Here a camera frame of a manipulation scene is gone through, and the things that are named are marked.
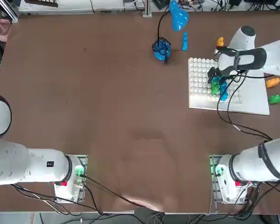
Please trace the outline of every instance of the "yellow toy piece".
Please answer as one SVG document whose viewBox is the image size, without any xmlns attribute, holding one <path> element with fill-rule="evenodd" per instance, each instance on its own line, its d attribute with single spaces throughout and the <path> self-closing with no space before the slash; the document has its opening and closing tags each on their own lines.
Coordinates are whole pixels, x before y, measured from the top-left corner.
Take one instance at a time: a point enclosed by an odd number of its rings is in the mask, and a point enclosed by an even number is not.
<svg viewBox="0 0 280 224">
<path fill-rule="evenodd" d="M 279 84 L 279 82 L 280 82 L 279 78 L 271 78 L 266 81 L 266 87 L 267 88 L 275 87 L 276 85 Z"/>
<path fill-rule="evenodd" d="M 219 47 L 223 47 L 224 46 L 224 38 L 223 37 L 218 38 L 217 46 L 219 46 Z"/>
</svg>

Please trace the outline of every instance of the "brown tabletop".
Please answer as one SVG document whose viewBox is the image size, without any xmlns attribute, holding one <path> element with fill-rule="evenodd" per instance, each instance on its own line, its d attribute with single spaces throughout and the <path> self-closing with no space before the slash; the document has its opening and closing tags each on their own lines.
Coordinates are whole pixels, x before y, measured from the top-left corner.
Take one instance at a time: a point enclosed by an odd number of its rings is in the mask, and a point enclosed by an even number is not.
<svg viewBox="0 0 280 224">
<path fill-rule="evenodd" d="M 182 32 L 172 30 L 167 15 L 161 25 L 173 49 L 167 66 L 151 51 L 159 17 L 21 17 L 12 27 L 0 71 L 0 94 L 13 112 L 4 140 L 87 154 L 88 175 L 117 193 L 159 211 L 205 213 L 209 155 L 238 153 L 260 140 L 224 123 L 215 111 L 188 108 L 188 58 L 212 58 L 217 38 L 223 36 L 228 44 L 243 25 L 256 30 L 256 46 L 276 41 L 280 14 L 191 13 Z M 186 52 L 181 51 L 184 31 L 189 35 Z M 274 93 L 280 93 L 280 85 L 268 90 Z M 280 104 L 270 106 L 270 112 L 231 116 L 278 138 Z M 135 208 L 88 185 L 104 211 Z M 25 186 L 53 194 L 47 183 Z M 87 193 L 85 204 L 92 205 Z M 230 208 L 220 205 L 219 212 Z M 0 211 L 49 210 L 0 186 Z M 255 212 L 280 213 L 280 194 L 268 194 Z"/>
</svg>

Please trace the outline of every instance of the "robotic arm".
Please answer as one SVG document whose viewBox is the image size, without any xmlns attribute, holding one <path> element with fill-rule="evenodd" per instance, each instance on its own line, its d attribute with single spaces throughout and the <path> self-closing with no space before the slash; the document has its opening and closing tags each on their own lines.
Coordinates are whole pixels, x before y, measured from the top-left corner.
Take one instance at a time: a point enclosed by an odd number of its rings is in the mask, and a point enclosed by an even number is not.
<svg viewBox="0 0 280 224">
<path fill-rule="evenodd" d="M 11 115 L 8 102 L 0 96 L 0 138 L 9 130 Z M 77 156 L 64 155 L 54 149 L 26 148 L 0 140 L 0 185 L 53 182 L 57 197 L 77 202 L 84 198 L 85 182 L 85 178 L 77 174 L 85 174 L 85 166 Z"/>
<path fill-rule="evenodd" d="M 280 76 L 280 40 L 255 48 L 255 31 L 241 27 L 228 47 L 221 52 L 215 76 L 229 77 L 239 70 L 260 70 Z M 240 154 L 224 155 L 214 175 L 218 179 L 223 203 L 244 203 L 251 182 L 280 180 L 280 138 L 246 149 Z"/>
<path fill-rule="evenodd" d="M 238 70 L 261 70 L 280 76 L 280 40 L 255 48 L 255 31 L 249 26 L 241 27 L 229 46 L 218 47 L 217 75 L 236 75 Z"/>
</svg>

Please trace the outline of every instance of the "green toy piece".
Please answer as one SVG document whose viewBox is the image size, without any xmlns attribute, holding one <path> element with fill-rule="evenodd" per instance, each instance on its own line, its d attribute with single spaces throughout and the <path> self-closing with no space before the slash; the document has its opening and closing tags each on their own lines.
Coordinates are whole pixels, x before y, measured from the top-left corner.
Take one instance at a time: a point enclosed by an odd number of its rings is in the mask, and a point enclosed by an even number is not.
<svg viewBox="0 0 280 224">
<path fill-rule="evenodd" d="M 269 104 L 277 104 L 280 103 L 280 95 L 273 95 L 269 97 Z"/>
<path fill-rule="evenodd" d="M 212 81 L 210 84 L 211 94 L 217 95 L 220 92 L 220 84 L 218 81 Z"/>
</svg>

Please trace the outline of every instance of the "blue lamp head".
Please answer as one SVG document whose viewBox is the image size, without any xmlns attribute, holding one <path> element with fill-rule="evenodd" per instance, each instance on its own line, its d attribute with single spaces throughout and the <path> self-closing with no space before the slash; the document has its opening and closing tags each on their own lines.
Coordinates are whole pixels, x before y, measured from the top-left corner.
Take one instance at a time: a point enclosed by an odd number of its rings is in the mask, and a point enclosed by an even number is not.
<svg viewBox="0 0 280 224">
<path fill-rule="evenodd" d="M 189 20 L 189 14 L 179 8 L 177 1 L 175 0 L 170 2 L 169 10 L 172 15 L 172 29 L 174 31 L 180 31 L 186 26 Z"/>
</svg>

